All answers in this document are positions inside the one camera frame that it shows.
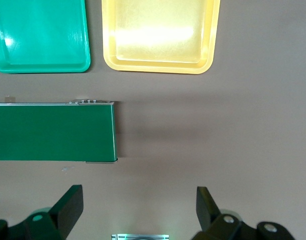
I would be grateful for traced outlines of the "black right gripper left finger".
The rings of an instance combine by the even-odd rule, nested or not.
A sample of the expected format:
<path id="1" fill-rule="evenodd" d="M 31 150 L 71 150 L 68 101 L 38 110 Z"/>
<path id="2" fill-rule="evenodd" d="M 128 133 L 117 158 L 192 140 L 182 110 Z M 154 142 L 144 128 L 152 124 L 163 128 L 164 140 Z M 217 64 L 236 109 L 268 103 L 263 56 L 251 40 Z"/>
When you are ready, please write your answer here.
<path id="1" fill-rule="evenodd" d="M 65 240 L 84 210 L 82 185 L 72 185 L 49 209 L 9 226 L 0 219 L 0 240 Z"/>

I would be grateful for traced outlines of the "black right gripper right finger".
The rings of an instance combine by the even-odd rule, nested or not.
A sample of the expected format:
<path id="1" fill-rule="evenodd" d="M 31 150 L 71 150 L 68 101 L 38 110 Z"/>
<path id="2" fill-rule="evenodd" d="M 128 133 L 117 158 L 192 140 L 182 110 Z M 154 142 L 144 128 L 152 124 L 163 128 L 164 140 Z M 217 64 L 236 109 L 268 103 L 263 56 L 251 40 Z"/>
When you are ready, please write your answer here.
<path id="1" fill-rule="evenodd" d="M 262 221 L 252 228 L 230 213 L 221 213 L 207 187 L 196 189 L 196 215 L 201 227 L 194 240 L 294 240 L 281 224 Z"/>

